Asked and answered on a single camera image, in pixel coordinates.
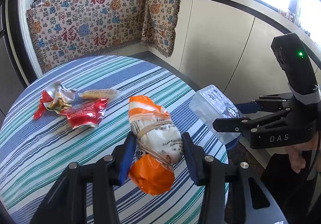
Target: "white cabinet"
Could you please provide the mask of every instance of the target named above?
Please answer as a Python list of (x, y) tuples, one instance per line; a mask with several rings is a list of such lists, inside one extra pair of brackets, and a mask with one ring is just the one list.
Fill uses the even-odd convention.
[(317, 72), (317, 70), (318, 70), (318, 66), (317, 66), (317, 64), (314, 62), (314, 61), (312, 61), (312, 59), (309, 57), (309, 59), (310, 59), (310, 61), (311, 61), (311, 64), (312, 64), (312, 68), (313, 68), (313, 70), (314, 70), (314, 73), (316, 73)]
[(174, 50), (172, 55), (166, 58), (155, 48), (151, 46), (148, 47), (149, 51), (151, 51), (153, 54), (155, 54), (159, 58), (163, 59), (165, 62), (169, 63), (176, 70), (179, 70), (181, 60), (182, 60), (188, 22), (189, 22), (189, 16), (191, 14), (192, 2), (193, 0), (180, 1), (178, 21), (175, 28), (176, 36), (175, 36)]
[(321, 70), (318, 68), (316, 72), (316, 78), (319, 85), (321, 85)]
[(254, 16), (239, 9), (210, 0), (193, 0), (179, 71), (202, 88), (214, 84), (224, 91), (253, 21)]
[(260, 95), (290, 92), (288, 80), (277, 62), (271, 43), (282, 33), (255, 18), (244, 53), (224, 94), (234, 103), (258, 99)]

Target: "human hand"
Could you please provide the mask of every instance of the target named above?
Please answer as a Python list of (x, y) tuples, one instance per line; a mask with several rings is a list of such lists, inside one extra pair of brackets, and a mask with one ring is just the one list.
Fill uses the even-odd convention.
[[(305, 159), (300, 154), (301, 151), (310, 151), (310, 150), (316, 150), (317, 149), (317, 143), (318, 143), (318, 133), (314, 135), (312, 140), (305, 143), (300, 143), (296, 145), (291, 145), (285, 147), (285, 150), (288, 154), (288, 158), (291, 163), (291, 168), (294, 172), (299, 173), (301, 169), (305, 168)], [(317, 160), (317, 169), (318, 171), (321, 171), (321, 157), (318, 156)]]

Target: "crumpled snack wrapper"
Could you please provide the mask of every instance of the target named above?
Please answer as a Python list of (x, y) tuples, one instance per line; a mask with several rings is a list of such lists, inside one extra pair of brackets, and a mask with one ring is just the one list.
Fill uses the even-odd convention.
[(33, 119), (39, 119), (45, 110), (53, 110), (59, 114), (62, 110), (70, 108), (75, 95), (76, 90), (66, 88), (60, 82), (49, 85), (42, 92), (39, 107)]
[(130, 97), (129, 122), (135, 136), (143, 128), (162, 121), (169, 123), (148, 131), (139, 141), (168, 163), (160, 162), (138, 142), (135, 163), (129, 171), (131, 180), (142, 191), (151, 195), (162, 194), (172, 187), (175, 177), (171, 164), (177, 164), (182, 159), (183, 140), (164, 107), (156, 105), (147, 96)]

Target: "blue striped tablecloth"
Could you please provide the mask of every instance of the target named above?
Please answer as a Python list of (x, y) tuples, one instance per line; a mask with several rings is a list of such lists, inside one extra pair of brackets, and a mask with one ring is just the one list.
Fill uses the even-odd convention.
[[(70, 127), (64, 116), (46, 111), (33, 120), (41, 92), (60, 81), (78, 89), (114, 88), (121, 96), (108, 104), (99, 128)], [(0, 131), (0, 194), (17, 224), (29, 223), (53, 183), (70, 163), (94, 163), (123, 143), (130, 128), (128, 100), (147, 95), (166, 107), (181, 133), (188, 131), (206, 153), (227, 163), (227, 154), (211, 131), (189, 109), (194, 91), (168, 70), (146, 61), (120, 56), (88, 57), (63, 64), (30, 85), (12, 105)], [(73, 102), (80, 103), (79, 97)], [(196, 223), (204, 187), (189, 178), (182, 160), (171, 191), (152, 197), (129, 179), (115, 187), (121, 223)], [(87, 187), (87, 220), (93, 223), (91, 185)], [(228, 185), (225, 186), (227, 198)]]

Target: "fringe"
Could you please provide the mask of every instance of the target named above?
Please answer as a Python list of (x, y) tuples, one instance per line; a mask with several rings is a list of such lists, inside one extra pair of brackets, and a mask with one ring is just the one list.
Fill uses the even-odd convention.
[(142, 41), (142, 46), (150, 46), (150, 47), (153, 47), (153, 48), (155, 48), (157, 51), (159, 51), (162, 56), (165, 56), (166, 58), (171, 56), (171, 54), (169, 54), (168, 52), (166, 52), (164, 49), (159, 48), (159, 46), (156, 45), (155, 43), (148, 42), (148, 41)]
[[(135, 45), (135, 44), (137, 44), (139, 42), (141, 42), (141, 39), (133, 39), (133, 40), (131, 40), (129, 42), (125, 42), (125, 43), (122, 43), (120, 45), (114, 45), (114, 46), (111, 46), (111, 47), (108, 47), (108, 48), (99, 49), (99, 50), (97, 50), (95, 52), (84, 54), (82, 56), (77, 56), (77, 57), (75, 57), (73, 59), (68, 60), (67, 62), (78, 60), (78, 59), (81, 59), (81, 58), (84, 58), (84, 57), (104, 55), (104, 54), (110, 53), (112, 51), (115, 51), (115, 50), (130, 46), (130, 45)], [(41, 70), (42, 70), (43, 73), (47, 73), (48, 71), (50, 71), (50, 70), (52, 70), (54, 68), (55, 67), (53, 67), (53, 68), (51, 68), (49, 70), (43, 70), (43, 68), (41, 66)]]

